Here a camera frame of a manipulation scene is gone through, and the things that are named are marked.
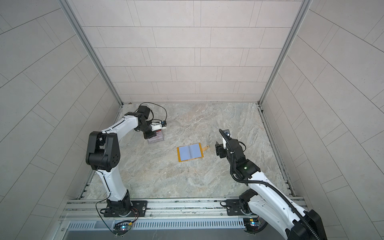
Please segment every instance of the wire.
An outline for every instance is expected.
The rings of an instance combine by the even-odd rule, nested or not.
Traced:
[[[238,142],[241,143],[245,147],[245,149],[243,150],[243,152],[245,152],[245,150],[247,149],[247,146],[243,142],[240,142],[240,141],[238,141]]]
[[[229,146],[229,149],[233,149],[229,143],[229,138],[228,136],[223,132],[223,130],[219,129],[219,132],[220,134],[223,136],[224,140],[227,142],[228,146]],[[312,235],[317,239],[317,240],[320,240],[320,237],[317,235],[317,233],[313,230],[313,228],[309,225],[309,223],[304,219],[304,217],[299,213],[299,211],[296,209],[296,207],[293,206],[293,204],[278,190],[276,189],[274,186],[272,186],[271,184],[269,184],[268,182],[264,182],[264,181],[260,181],[260,180],[240,180],[240,179],[237,179],[235,176],[234,176],[234,172],[233,172],[233,166],[234,166],[234,158],[233,158],[233,154],[231,154],[231,165],[230,165],[230,175],[231,177],[233,178],[233,180],[235,180],[236,182],[239,182],[239,183],[245,183],[245,184],[263,184],[265,185],[266,187],[269,187],[270,189],[272,189],[273,191],[275,191],[283,200],[284,202],[290,207],[291,211],[296,214],[300,220],[302,221],[302,223],[309,229],[309,231],[312,233]]]
[[[164,121],[167,120],[167,116],[168,116],[168,114],[167,114],[167,110],[166,110],[164,107],[162,107],[162,106],[160,106],[160,105],[158,105],[158,104],[156,104],[156,103],[150,103],[150,104],[154,104],[154,105],[157,105],[157,106],[163,108],[163,109],[166,111],[166,118],[164,119]]]
[[[114,233],[114,232],[109,228],[109,226],[104,222],[104,219],[101,217],[101,213],[100,213],[99,210],[97,209],[97,204],[98,204],[99,202],[102,202],[102,201],[107,200],[110,196],[111,196],[111,192],[109,192],[109,195],[108,195],[108,197],[107,197],[106,199],[103,199],[103,200],[101,200],[101,201],[98,201],[98,202],[95,204],[95,207],[96,207],[96,211],[97,211],[97,213],[99,214],[100,218],[103,220],[103,223],[107,226],[107,228],[111,231],[111,233],[112,233],[113,235],[115,235],[115,233]]]

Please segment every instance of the gray surface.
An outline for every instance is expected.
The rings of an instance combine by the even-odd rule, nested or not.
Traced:
[[[122,114],[135,111],[137,104],[124,106]],[[165,141],[148,144],[141,132],[131,131],[120,140],[120,175],[131,198],[238,196],[248,187],[229,174],[227,159],[216,156],[219,128],[230,129],[233,138],[247,145],[245,155],[267,177],[286,192],[263,123],[254,103],[162,104],[167,109]],[[149,106],[155,118],[164,111]],[[204,157],[178,162],[179,146],[200,142],[210,145]],[[87,199],[102,199],[106,191],[98,176],[92,179]]]
[[[108,240],[116,239],[110,231],[71,231],[67,232],[64,240]],[[133,230],[124,235],[123,239],[141,240],[233,240],[233,239],[252,239],[252,240],[282,240],[283,237],[268,225],[263,231],[249,236],[241,229],[186,229],[186,230]]]

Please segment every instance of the metal corner post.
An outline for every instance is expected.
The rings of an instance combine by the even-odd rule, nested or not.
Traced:
[[[301,23],[304,20],[304,17],[305,17],[305,15],[306,15],[306,13],[307,13],[307,11],[309,9],[309,6],[310,6],[311,2],[312,2],[312,0],[303,0],[303,2],[301,3],[299,11],[297,12],[296,18],[295,18],[295,20],[294,20],[294,22],[292,24],[292,28],[291,28],[291,30],[288,33],[288,37],[285,40],[285,43],[283,45],[283,48],[281,49],[280,55],[279,55],[279,57],[277,59],[277,62],[275,64],[275,66],[273,67],[271,76],[269,77],[269,80],[266,83],[265,89],[264,89],[263,94],[262,94],[262,96],[260,98],[260,101],[259,101],[259,105],[260,106],[262,106],[262,104],[265,101],[266,95],[267,95],[269,89],[271,88],[272,83],[275,80],[281,65],[283,64],[284,58],[287,55],[288,50],[289,50],[289,48],[291,47],[291,45],[293,43],[293,40],[294,40],[294,38],[295,38],[299,28],[300,28]]]
[[[100,73],[100,76],[104,79],[109,89],[112,91],[113,95],[115,96],[117,102],[119,103],[120,107],[123,105],[123,102],[118,95],[116,89],[114,88],[111,80],[109,79],[107,73],[105,72],[105,69],[103,65],[101,64],[99,58],[97,57],[94,49],[91,46],[91,43],[89,42],[87,36],[85,35],[82,27],[80,26],[78,20],[76,19],[76,16],[74,15],[70,5],[68,4],[67,0],[57,0],[61,9],[63,10],[65,16],[67,17],[68,21],[70,22],[73,30],[77,34],[77,36],[80,39],[80,42],[83,44],[85,50],[88,52],[89,57],[91,58],[93,64],[95,65],[97,71]]]

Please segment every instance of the marble table surface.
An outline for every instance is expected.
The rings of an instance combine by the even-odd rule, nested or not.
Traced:
[[[165,111],[149,106],[155,119]],[[255,103],[161,104],[167,110],[165,140],[148,144],[142,132],[131,131],[119,142],[119,163],[123,184],[131,198],[233,197],[248,187],[235,182],[226,158],[216,156],[221,143],[219,128],[229,129],[233,138],[246,144],[245,156],[286,193],[284,179],[273,154]],[[138,104],[125,104],[121,115],[135,111]],[[209,145],[204,157],[179,162],[177,147],[198,143]],[[106,191],[97,174],[92,178],[86,199],[103,199]]]

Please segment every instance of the tiled wall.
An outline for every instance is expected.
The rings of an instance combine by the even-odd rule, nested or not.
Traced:
[[[384,1],[314,0],[263,104],[294,190],[335,239],[384,237],[383,15]]]
[[[255,102],[301,1],[69,0],[124,102]]]
[[[1,239],[49,235],[118,108],[56,0],[0,1]]]

